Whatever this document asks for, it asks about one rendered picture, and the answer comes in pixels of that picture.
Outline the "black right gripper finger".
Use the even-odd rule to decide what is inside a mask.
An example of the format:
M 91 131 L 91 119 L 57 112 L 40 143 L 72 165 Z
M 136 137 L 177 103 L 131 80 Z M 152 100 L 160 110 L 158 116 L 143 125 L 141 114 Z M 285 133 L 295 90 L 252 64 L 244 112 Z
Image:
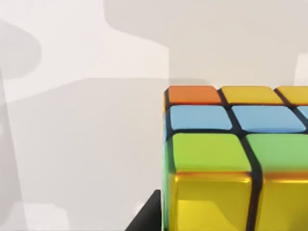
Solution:
M 161 231 L 160 190 L 154 190 L 125 231 Z

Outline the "multicoloured puzzle cube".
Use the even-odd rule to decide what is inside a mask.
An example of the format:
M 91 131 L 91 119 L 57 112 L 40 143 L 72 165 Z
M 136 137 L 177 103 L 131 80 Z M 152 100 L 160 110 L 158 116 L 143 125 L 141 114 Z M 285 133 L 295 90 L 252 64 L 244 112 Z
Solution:
M 308 86 L 164 93 L 163 231 L 308 231 Z

